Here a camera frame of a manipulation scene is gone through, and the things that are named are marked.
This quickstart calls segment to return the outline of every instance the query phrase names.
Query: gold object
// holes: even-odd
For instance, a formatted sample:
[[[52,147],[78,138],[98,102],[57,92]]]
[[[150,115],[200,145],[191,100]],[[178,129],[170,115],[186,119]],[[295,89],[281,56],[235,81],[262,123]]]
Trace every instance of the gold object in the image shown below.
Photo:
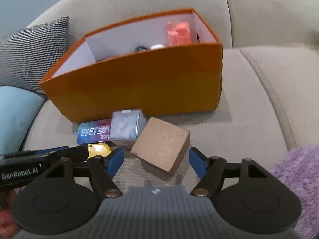
[[[208,195],[208,190],[207,189],[202,189],[202,188],[197,188],[192,191],[192,193],[196,197],[205,197]]]
[[[89,151],[89,158],[93,156],[108,156],[112,149],[107,144],[104,143],[98,143],[98,144],[89,144],[87,145],[87,150]]]

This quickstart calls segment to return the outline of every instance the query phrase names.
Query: black object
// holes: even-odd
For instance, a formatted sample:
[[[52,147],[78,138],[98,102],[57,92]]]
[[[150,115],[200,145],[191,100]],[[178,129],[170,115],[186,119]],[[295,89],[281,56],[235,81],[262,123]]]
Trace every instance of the black object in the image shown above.
[[[6,194],[3,191],[0,191],[0,210],[8,208],[8,203],[6,200]]]
[[[74,182],[72,160],[63,158],[17,195],[11,212],[21,229],[54,235],[86,223],[98,206],[95,194]]]
[[[21,229],[45,235],[68,232],[89,221],[103,199],[114,197],[114,193],[122,195],[106,170],[117,154],[124,156],[123,149],[116,148],[110,157],[95,156],[73,163],[72,157],[83,160],[77,148],[53,154],[52,159],[69,157],[60,157],[16,196],[11,212]],[[88,177],[95,193],[76,184],[74,176]]]
[[[179,186],[135,187],[123,195],[103,157],[84,163],[63,157],[13,201],[13,218],[23,229],[15,239],[61,233],[60,239],[299,238],[293,232],[301,214],[298,198],[260,165],[207,158],[196,148],[190,154],[203,175],[191,195]],[[75,184],[74,176],[89,177],[94,192]],[[228,177],[240,181],[221,191]]]
[[[143,47],[143,46],[138,46],[134,51],[139,52],[139,51],[145,51],[145,50],[148,50],[148,48]]]
[[[89,153],[85,146],[78,146],[21,151],[4,155],[0,161],[0,191],[29,184],[63,156],[70,157],[75,162],[82,162],[86,161]]]
[[[195,153],[209,165],[192,194],[204,190],[203,195],[228,223],[256,234],[275,234],[296,225],[301,215],[300,200],[254,160],[245,158],[241,164],[234,164],[220,157],[204,159],[196,148],[191,151],[190,155]],[[234,177],[239,182],[221,191],[225,178]]]

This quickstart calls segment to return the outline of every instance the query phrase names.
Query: metal screw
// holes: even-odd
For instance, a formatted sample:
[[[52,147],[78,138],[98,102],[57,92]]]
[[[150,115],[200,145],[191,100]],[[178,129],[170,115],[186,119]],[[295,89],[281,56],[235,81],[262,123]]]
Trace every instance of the metal screw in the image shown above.
[[[192,191],[192,193],[196,197],[205,197],[205,196],[208,195],[208,190],[207,189],[198,188],[198,189],[194,189]]]
[[[118,196],[121,196],[121,192],[117,189],[109,189],[105,191],[105,196],[109,198],[116,198]]]

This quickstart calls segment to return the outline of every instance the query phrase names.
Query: blue gripper pad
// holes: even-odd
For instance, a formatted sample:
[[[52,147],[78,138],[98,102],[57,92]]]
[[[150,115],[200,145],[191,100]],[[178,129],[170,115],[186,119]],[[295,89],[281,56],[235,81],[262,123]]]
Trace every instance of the blue gripper pad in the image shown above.
[[[124,149],[122,147],[116,148],[106,157],[106,160],[108,161],[106,172],[113,179],[124,162]]]
[[[196,147],[189,150],[189,163],[196,172],[197,176],[202,179],[209,167],[209,159],[205,157]]]

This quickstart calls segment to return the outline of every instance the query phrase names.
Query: sofa cushion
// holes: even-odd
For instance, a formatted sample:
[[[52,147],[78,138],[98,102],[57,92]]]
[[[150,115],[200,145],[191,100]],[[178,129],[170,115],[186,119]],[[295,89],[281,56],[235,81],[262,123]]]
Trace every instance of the sofa cushion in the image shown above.
[[[69,17],[16,30],[0,41],[0,85],[44,93],[39,81],[68,46]]]
[[[29,26],[70,16],[70,43],[95,29],[132,17],[180,8],[194,8],[221,38],[232,47],[227,0],[61,0]]]
[[[319,51],[251,47],[241,52],[269,95],[288,148],[319,143]]]
[[[227,0],[234,47],[319,45],[319,0]]]
[[[19,147],[33,119],[44,103],[44,96],[20,88],[0,86],[0,154]]]
[[[207,156],[221,156],[240,162],[252,157],[269,169],[286,153],[280,126],[257,75],[238,50],[225,50],[223,90],[214,112],[160,117],[190,131],[191,144]],[[37,115],[24,149],[75,146],[78,124],[71,123],[51,101],[45,102]],[[77,179],[88,185],[85,179]],[[121,190],[129,186],[165,186],[182,184],[187,191],[198,178],[189,165],[188,154],[173,177],[127,153],[114,178]]]

